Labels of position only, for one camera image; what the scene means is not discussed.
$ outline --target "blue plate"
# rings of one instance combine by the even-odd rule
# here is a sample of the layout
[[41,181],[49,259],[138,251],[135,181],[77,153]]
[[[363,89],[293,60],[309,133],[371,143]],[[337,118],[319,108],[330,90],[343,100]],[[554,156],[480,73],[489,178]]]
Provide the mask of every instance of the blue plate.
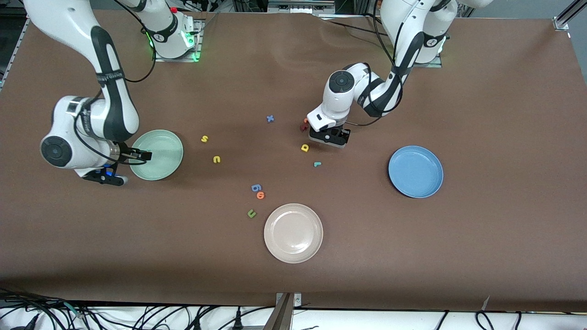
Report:
[[396,151],[389,160],[389,178],[404,195],[426,198],[442,185],[442,165],[431,151],[419,146],[407,146]]

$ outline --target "white floor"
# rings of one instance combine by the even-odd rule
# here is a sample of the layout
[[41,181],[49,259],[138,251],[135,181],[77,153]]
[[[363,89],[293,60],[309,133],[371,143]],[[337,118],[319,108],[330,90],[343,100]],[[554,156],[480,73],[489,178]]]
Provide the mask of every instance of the white floor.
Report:
[[[149,320],[143,329],[151,330],[162,317],[177,307],[168,308]],[[158,329],[185,330],[189,320],[193,319],[197,307],[189,307],[189,314],[180,311],[169,317],[164,323],[169,326]],[[253,309],[243,308],[242,312]],[[121,322],[132,326],[143,314],[144,307],[97,307],[93,308],[112,321]],[[3,315],[9,309],[0,310]],[[251,313],[242,318],[243,325],[264,325],[272,309],[264,309]],[[202,330],[218,330],[222,324],[233,319],[236,307],[221,307],[211,311],[201,321]],[[15,311],[0,320],[0,330],[9,330],[16,326],[25,326],[36,312]],[[317,330],[435,330],[443,312],[385,312],[385,311],[294,311],[292,330],[303,330],[318,326]],[[513,330],[518,315],[514,313],[487,313],[495,330]],[[481,324],[490,327],[481,317]],[[64,325],[67,325],[65,317],[61,317]],[[75,321],[76,329],[86,329],[81,319]],[[110,325],[102,322],[105,330],[122,330],[122,326]],[[90,322],[90,328],[98,329],[98,326]],[[519,330],[585,330],[587,328],[587,315],[560,315],[560,314],[523,314]],[[46,315],[39,317],[35,330],[52,330],[53,325]],[[450,312],[442,324],[441,330],[474,330],[481,329],[475,321],[475,313]]]

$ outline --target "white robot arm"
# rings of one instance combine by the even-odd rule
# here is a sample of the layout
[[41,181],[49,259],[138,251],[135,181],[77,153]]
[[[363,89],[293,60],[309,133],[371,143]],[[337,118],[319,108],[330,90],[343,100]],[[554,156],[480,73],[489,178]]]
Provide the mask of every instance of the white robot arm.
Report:
[[[492,0],[469,0],[490,3]],[[367,63],[355,63],[333,73],[324,88],[322,103],[308,113],[309,138],[343,148],[350,130],[342,125],[356,101],[375,118],[391,112],[402,96],[412,67],[438,54],[456,14],[455,0],[383,0],[381,21],[395,45],[394,65],[387,79],[379,78]]]
[[[161,56],[178,57],[190,49],[182,31],[189,19],[172,13],[164,0],[123,2],[141,17]],[[126,178],[116,175],[117,165],[128,164],[127,159],[144,163],[151,154],[124,143],[139,129],[139,116],[110,35],[98,24],[89,0],[25,0],[24,4],[37,28],[90,62],[104,95],[104,99],[65,96],[57,102],[51,130],[41,141],[43,158],[53,166],[75,170],[86,180],[121,186]]]

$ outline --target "plate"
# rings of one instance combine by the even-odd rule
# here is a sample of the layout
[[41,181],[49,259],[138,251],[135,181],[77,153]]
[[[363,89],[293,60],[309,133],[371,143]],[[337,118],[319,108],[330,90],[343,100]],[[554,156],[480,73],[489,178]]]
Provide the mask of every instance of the plate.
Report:
[[442,185],[442,165],[431,151],[419,146],[407,146],[396,151],[389,160],[389,178],[404,195],[426,198]]
[[161,180],[170,176],[183,159],[183,144],[180,138],[168,130],[152,130],[143,134],[133,143],[133,148],[153,153],[151,160],[146,164],[130,166],[135,175],[143,180]]
[[265,223],[265,245],[271,254],[288,264],[312,258],[322,245],[322,223],[311,208],[302,204],[278,207]]

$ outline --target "brown paper tabletop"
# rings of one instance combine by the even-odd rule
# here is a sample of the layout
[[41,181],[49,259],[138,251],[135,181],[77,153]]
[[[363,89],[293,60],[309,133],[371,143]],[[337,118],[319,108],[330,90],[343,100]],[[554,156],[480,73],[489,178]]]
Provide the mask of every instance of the brown paper tabletop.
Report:
[[[144,75],[137,22],[96,15],[126,76]],[[140,115],[129,142],[171,130],[181,166],[162,181],[122,167],[130,182],[112,187],[40,156],[57,100],[98,85],[83,57],[30,26],[0,93],[0,284],[85,300],[268,305],[297,291],[312,307],[474,310],[490,295],[488,309],[585,310],[587,89],[571,41],[549,20],[459,19],[450,32],[444,67],[416,68],[398,109],[350,127],[341,150],[299,125],[333,71],[389,72],[374,36],[306,14],[221,14],[200,62],[157,63],[129,84]],[[370,118],[353,106],[350,120]],[[444,167],[423,200],[387,175],[411,144]],[[286,203],[311,207],[324,228],[301,264],[263,241]]]

